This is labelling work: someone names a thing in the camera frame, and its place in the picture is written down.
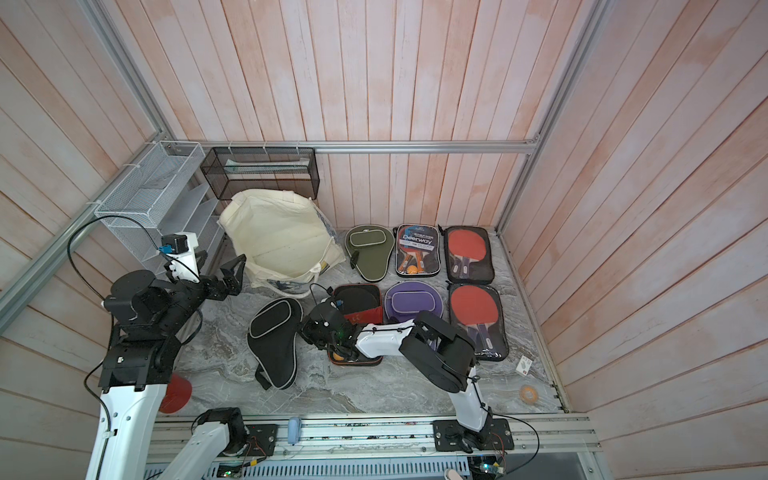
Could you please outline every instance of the black paddle case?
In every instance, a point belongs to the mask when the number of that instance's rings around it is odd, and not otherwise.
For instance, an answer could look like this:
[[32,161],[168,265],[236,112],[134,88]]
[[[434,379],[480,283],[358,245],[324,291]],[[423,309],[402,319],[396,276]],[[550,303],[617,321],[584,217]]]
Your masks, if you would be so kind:
[[[451,233],[458,230],[469,230],[478,234],[485,242],[485,257],[477,262],[471,262],[467,266],[467,273],[462,273],[462,259],[451,254]],[[480,227],[448,227],[440,229],[443,239],[443,252],[445,253],[445,270],[448,274],[448,280],[451,283],[477,283],[487,285],[493,281],[496,273],[493,270],[491,260],[491,241],[488,239],[488,232]]]

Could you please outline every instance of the black mesh basket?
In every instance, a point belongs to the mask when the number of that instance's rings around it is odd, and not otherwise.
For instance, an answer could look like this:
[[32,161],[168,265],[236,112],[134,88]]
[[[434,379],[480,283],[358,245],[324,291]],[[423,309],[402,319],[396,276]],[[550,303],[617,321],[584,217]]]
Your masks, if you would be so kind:
[[315,151],[291,147],[213,147],[200,169],[219,200],[250,188],[291,190],[317,198]]

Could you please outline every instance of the wooden wall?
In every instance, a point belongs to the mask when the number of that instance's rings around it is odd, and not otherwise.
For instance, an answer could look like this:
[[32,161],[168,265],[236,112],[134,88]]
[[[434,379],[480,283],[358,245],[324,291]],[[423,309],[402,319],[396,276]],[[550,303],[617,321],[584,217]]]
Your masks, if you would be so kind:
[[768,476],[766,51],[766,0],[617,2],[504,232],[616,478]]
[[[76,0],[0,2],[0,289],[154,133]],[[74,258],[102,295],[138,267],[103,227]],[[3,476],[85,475],[100,302],[67,263],[0,337]]]
[[[178,138],[524,140],[594,0],[104,0]],[[516,154],[322,155],[339,227],[496,225]]]

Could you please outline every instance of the red paddle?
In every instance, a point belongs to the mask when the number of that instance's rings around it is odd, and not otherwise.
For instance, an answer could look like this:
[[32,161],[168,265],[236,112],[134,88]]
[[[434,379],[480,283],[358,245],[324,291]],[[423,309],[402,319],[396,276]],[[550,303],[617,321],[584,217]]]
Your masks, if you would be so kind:
[[498,322],[498,307],[490,293],[479,286],[460,286],[451,294],[451,309],[461,324],[477,331],[475,342],[477,338],[480,339],[478,349],[496,352],[488,333],[488,325]]
[[453,230],[448,235],[448,250],[455,258],[452,272],[469,278],[469,264],[485,258],[485,240],[471,230]]

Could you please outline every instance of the metal wire organizer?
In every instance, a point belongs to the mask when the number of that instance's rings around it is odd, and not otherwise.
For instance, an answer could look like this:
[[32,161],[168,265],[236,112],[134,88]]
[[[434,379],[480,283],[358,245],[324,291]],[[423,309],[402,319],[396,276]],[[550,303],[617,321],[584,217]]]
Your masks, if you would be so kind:
[[[204,159],[196,142],[162,141],[137,162],[134,169],[107,195],[95,211],[97,217],[123,215],[144,226],[159,245],[169,233],[196,233],[202,250],[218,246],[222,235],[212,215],[218,200],[205,200],[208,185],[189,188],[187,183]],[[135,223],[105,218],[104,225],[147,270],[159,273],[165,260],[158,255],[147,234]]]

